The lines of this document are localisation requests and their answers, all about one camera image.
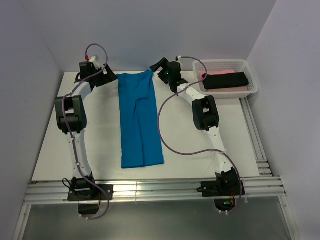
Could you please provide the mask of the blue t-shirt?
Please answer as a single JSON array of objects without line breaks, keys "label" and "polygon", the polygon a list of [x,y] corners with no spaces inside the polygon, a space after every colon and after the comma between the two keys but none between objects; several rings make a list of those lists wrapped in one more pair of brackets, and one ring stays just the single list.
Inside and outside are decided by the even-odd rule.
[{"label": "blue t-shirt", "polygon": [[151,70],[117,75],[122,169],[164,163],[153,75]]}]

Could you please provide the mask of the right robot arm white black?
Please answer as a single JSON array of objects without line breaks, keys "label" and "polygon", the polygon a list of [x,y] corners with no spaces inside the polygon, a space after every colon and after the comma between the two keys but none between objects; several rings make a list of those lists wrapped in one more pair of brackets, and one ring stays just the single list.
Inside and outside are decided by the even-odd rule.
[{"label": "right robot arm white black", "polygon": [[[197,82],[189,83],[182,77],[182,59],[191,59],[199,62],[204,70],[204,77]],[[217,108],[215,98],[212,95],[204,95],[196,90],[193,86],[203,82],[208,76],[208,70],[205,64],[195,57],[178,56],[175,61],[169,61],[165,57],[159,62],[152,65],[150,70],[157,74],[159,79],[169,86],[172,96],[167,98],[161,105],[157,117],[157,130],[160,129],[160,117],[165,104],[167,104],[174,97],[180,97],[188,102],[192,107],[192,119],[195,128],[200,131],[208,140],[209,148],[196,152],[179,152],[171,148],[160,135],[160,140],[164,146],[171,152],[181,156],[195,156],[202,153],[211,153],[213,157],[216,175],[216,189],[222,195],[229,194],[233,188],[242,187],[242,180],[240,173],[228,156],[225,149],[222,137],[220,134],[220,116]]]}]

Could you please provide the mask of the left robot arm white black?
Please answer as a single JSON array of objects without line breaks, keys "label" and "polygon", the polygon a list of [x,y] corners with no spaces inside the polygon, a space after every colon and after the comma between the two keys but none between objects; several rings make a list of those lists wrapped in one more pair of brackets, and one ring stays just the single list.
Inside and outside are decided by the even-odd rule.
[{"label": "left robot arm white black", "polygon": [[102,195],[95,185],[86,151],[88,120],[84,100],[94,89],[117,79],[106,63],[99,66],[95,60],[87,60],[80,62],[79,68],[70,93],[54,100],[57,127],[66,136],[72,161],[72,179],[66,185],[69,201],[94,200]]}]

